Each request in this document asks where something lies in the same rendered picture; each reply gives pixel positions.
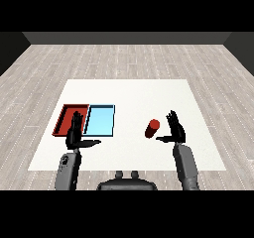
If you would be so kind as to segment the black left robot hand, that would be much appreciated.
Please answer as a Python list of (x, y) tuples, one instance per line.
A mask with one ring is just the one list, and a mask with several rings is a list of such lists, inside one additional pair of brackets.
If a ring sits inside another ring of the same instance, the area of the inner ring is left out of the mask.
[(67, 130), (65, 144), (69, 150), (90, 148), (100, 144), (100, 140), (81, 140), (81, 125), (83, 116), (75, 111), (71, 118), (71, 126)]

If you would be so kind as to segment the red shallow open box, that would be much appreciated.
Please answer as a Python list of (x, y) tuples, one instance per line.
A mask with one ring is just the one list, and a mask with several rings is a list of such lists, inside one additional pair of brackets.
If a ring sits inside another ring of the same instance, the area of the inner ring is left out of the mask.
[(71, 126), (71, 119), (75, 111), (83, 116), (82, 122), (85, 122), (88, 107), (88, 104), (65, 104), (53, 131), (53, 136), (65, 137), (67, 135), (67, 131)]

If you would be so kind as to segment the red can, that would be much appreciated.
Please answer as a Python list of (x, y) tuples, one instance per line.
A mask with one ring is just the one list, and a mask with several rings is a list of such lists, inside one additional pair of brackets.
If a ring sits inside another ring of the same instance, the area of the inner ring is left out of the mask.
[(160, 122), (156, 119), (152, 119), (146, 128), (145, 137), (152, 138), (159, 128), (160, 128)]

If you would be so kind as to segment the dark grey robot body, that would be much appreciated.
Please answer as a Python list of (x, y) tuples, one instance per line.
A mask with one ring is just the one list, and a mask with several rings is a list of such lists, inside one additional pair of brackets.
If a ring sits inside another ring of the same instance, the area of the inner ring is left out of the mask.
[(131, 172), (130, 178), (124, 178), (122, 171), (117, 171), (114, 179), (101, 182), (97, 190), (157, 190), (151, 181), (139, 178), (137, 171)]

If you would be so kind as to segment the light blue shallow open box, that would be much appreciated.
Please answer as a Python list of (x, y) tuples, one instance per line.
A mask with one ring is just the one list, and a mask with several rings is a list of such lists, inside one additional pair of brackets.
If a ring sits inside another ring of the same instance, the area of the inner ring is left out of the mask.
[(115, 106), (112, 104), (92, 104), (85, 118), (84, 137), (112, 137)]

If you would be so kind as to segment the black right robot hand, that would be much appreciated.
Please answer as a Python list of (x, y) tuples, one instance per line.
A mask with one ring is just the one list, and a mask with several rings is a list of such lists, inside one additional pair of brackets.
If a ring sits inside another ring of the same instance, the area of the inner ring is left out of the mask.
[(167, 116), (167, 121), (169, 124), (169, 127), (171, 129), (171, 135), (169, 136), (162, 136), (157, 137), (158, 141), (162, 141), (164, 143), (184, 143), (186, 141), (186, 132), (183, 127), (183, 125), (179, 122), (179, 118), (177, 113), (172, 110)]

